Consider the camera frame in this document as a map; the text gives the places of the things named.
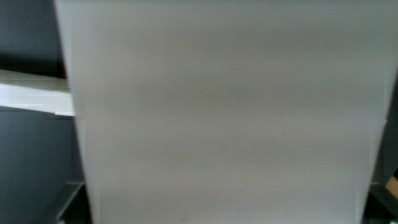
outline white board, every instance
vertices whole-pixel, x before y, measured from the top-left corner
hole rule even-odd
[[[65,79],[0,70],[0,106],[72,116]]]
[[[356,224],[395,1],[56,10],[95,224]]]

